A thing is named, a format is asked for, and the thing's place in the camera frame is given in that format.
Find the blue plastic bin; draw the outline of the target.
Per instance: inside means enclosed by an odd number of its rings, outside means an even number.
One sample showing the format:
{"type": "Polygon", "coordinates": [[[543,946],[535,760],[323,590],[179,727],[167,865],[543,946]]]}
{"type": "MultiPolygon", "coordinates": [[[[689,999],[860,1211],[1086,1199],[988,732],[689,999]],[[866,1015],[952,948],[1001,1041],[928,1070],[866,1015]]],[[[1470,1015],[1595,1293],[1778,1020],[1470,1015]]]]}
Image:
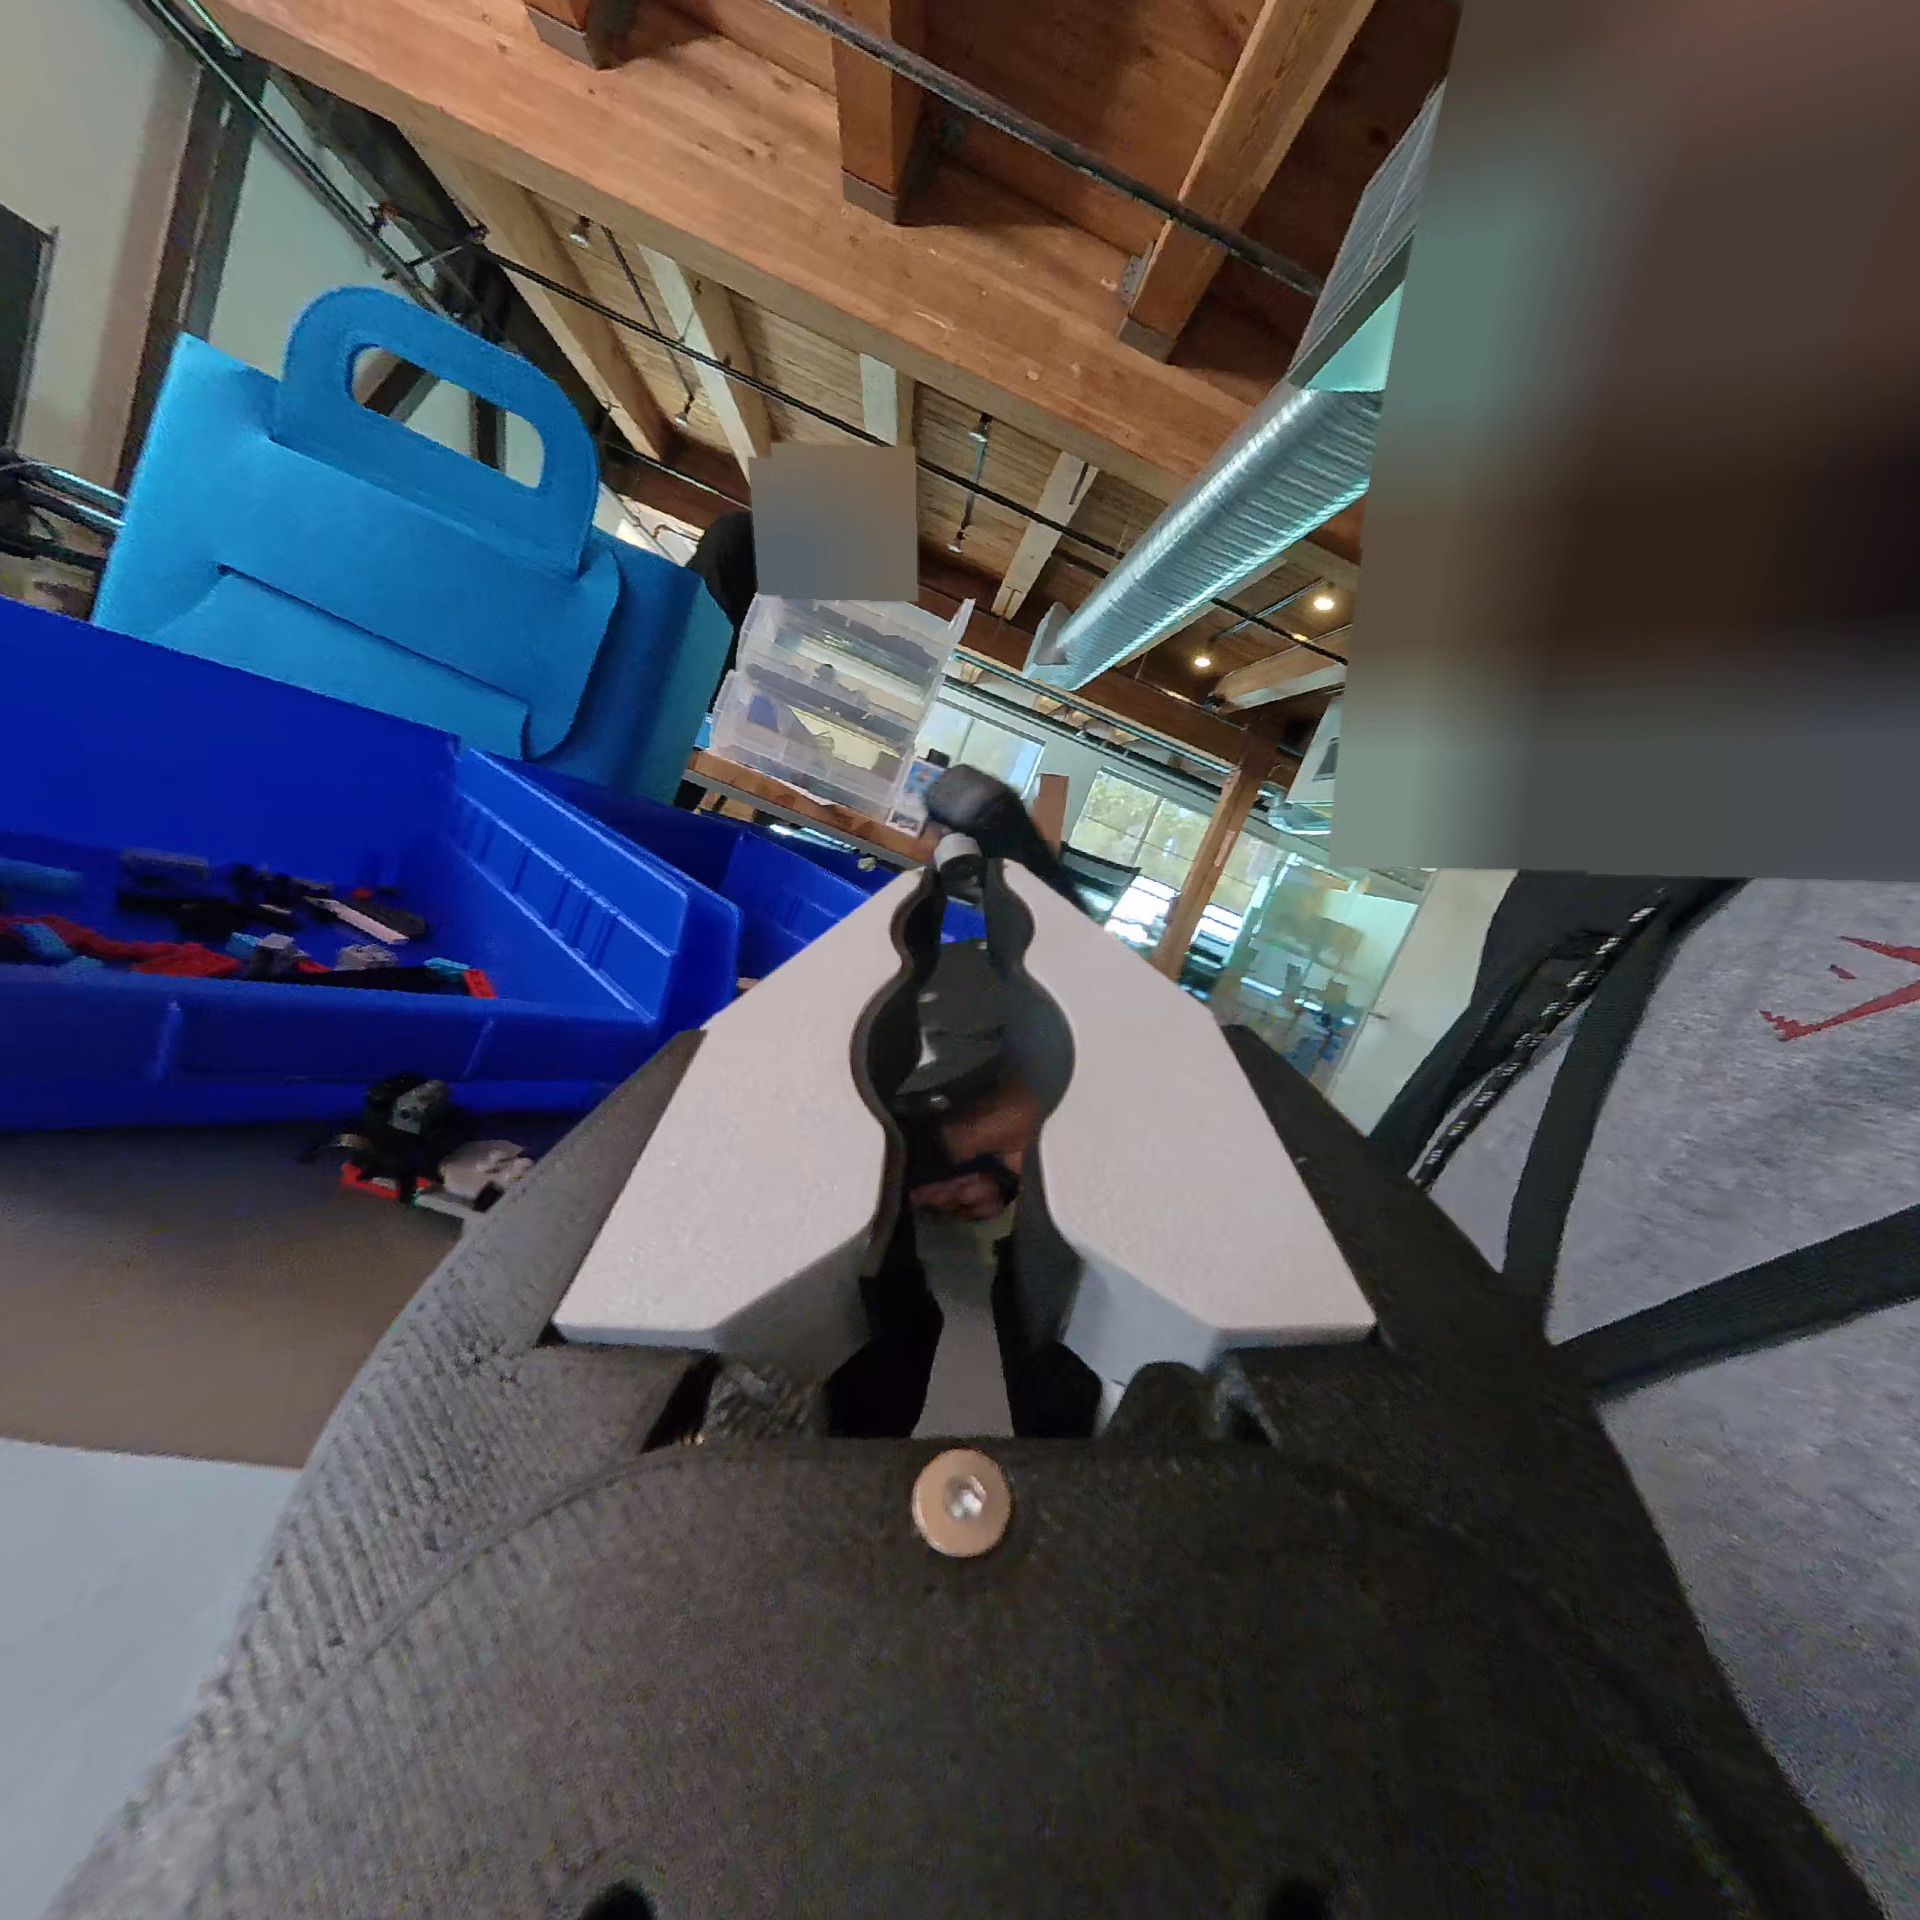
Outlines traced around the blue plastic bin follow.
{"type": "Polygon", "coordinates": [[[582,1114],[735,990],[741,912],[443,732],[4,602],[4,918],[167,941],[124,851],[390,895],[492,996],[4,964],[4,1132],[349,1119],[392,1076],[582,1114]]]}
{"type": "Polygon", "coordinates": [[[788,831],[618,796],[531,765],[522,773],[735,908],[738,976],[748,980],[764,980],[899,876],[881,863],[788,831]]]}

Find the clear plastic drawer unit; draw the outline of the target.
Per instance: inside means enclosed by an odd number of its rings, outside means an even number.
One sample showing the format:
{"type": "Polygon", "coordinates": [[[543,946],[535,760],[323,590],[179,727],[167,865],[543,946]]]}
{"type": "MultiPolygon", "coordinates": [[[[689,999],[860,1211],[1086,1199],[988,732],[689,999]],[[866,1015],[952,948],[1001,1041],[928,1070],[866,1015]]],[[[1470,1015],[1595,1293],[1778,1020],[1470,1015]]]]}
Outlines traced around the clear plastic drawer unit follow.
{"type": "Polygon", "coordinates": [[[906,796],[918,741],[976,602],[949,620],[915,604],[756,596],[707,753],[894,828],[924,828],[906,796]]]}

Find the silver ventilation duct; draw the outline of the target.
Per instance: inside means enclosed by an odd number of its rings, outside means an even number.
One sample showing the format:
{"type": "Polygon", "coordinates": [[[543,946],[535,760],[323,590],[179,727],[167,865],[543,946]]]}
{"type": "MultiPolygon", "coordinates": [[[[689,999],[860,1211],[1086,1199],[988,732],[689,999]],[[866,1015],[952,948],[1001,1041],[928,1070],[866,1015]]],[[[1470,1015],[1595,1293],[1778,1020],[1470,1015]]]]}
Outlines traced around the silver ventilation duct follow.
{"type": "Polygon", "coordinates": [[[1438,83],[1362,192],[1285,380],[1081,606],[1044,615],[1028,677],[1088,684],[1366,494],[1442,102],[1438,83]]]}

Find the pile of toy bricks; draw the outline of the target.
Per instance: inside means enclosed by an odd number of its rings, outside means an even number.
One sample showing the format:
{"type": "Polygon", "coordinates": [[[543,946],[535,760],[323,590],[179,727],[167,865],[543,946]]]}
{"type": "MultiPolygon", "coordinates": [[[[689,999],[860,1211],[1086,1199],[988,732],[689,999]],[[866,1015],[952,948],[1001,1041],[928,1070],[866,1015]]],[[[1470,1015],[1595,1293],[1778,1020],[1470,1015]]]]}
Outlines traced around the pile of toy bricks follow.
{"type": "Polygon", "coordinates": [[[126,846],[3,859],[3,964],[153,980],[252,980],[492,1000],[392,884],[126,846]]]}

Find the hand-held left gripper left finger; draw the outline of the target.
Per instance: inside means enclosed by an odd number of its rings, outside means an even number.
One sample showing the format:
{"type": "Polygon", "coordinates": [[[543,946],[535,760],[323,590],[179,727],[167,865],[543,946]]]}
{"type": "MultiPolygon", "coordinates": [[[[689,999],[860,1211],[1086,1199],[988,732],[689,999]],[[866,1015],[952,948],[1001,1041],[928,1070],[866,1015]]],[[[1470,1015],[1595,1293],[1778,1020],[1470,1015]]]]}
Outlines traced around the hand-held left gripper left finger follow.
{"type": "Polygon", "coordinates": [[[832,1432],[915,1432],[942,1310],[892,1099],[937,950],[919,869],[699,1029],[555,1306],[558,1343],[742,1365],[819,1391],[832,1432]]]}

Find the dark toy brick model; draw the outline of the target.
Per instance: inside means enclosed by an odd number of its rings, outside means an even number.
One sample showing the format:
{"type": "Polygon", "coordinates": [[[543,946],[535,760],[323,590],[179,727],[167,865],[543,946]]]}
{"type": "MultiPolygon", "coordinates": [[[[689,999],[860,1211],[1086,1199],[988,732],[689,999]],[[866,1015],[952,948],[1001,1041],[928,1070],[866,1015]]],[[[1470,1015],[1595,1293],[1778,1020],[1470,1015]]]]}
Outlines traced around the dark toy brick model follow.
{"type": "Polygon", "coordinates": [[[512,1139],[482,1139],[444,1081],[390,1076],[340,1132],[309,1142],[299,1163],[337,1163],[340,1188],[385,1204],[473,1221],[535,1166],[512,1139]]]}

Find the person's right hand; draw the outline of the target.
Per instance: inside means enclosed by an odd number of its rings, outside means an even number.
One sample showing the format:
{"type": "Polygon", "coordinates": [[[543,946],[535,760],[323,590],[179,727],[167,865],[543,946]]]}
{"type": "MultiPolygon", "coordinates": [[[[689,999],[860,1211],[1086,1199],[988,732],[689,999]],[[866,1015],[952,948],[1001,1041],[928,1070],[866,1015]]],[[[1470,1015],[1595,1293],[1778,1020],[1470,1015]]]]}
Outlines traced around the person's right hand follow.
{"type": "Polygon", "coordinates": [[[964,1113],[906,1129],[906,1204],[956,1221],[999,1221],[1021,1193],[1025,1152],[1038,1134],[1038,1106],[1006,1086],[964,1113]]]}

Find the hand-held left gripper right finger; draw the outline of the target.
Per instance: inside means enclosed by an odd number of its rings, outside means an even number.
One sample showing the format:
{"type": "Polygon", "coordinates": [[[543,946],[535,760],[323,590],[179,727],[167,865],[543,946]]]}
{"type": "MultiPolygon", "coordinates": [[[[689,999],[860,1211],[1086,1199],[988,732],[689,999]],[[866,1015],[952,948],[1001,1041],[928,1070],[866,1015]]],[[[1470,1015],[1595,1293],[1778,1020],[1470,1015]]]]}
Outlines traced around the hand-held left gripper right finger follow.
{"type": "Polygon", "coordinates": [[[1097,1432],[1154,1365],[1366,1343],[1376,1315],[1222,1029],[1025,869],[983,911],[1030,1096],[993,1311],[1016,1435],[1097,1432]]]}

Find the light blue felt bag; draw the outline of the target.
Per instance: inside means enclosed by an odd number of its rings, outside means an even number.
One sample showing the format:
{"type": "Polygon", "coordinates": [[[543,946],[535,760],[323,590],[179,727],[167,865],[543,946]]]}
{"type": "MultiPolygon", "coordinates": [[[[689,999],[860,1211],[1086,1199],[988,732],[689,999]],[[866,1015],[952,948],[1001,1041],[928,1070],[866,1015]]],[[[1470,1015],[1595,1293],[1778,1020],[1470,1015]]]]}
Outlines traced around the light blue felt bag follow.
{"type": "Polygon", "coordinates": [[[733,623],[704,578],[628,542],[594,533],[618,591],[585,693],[545,770],[618,796],[673,803],[733,648],[733,623]]]}
{"type": "Polygon", "coordinates": [[[95,623],[167,649],[537,758],[582,719],[618,602],[597,452],[540,370],[396,295],[343,285],[267,377],[172,351],[95,623]],[[526,423],[534,485],[354,395],[390,351],[526,423]]]}

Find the pale blue instruction booklet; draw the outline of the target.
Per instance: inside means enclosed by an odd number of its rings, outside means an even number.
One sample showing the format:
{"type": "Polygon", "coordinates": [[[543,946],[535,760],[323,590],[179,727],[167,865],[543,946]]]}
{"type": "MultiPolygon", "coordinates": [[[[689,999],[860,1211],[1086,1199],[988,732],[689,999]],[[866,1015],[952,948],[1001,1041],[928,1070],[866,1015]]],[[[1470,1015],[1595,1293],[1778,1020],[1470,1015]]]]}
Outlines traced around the pale blue instruction booklet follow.
{"type": "Polygon", "coordinates": [[[3,1440],[3,1915],[40,1915],[186,1721],[289,1468],[3,1440]]]}

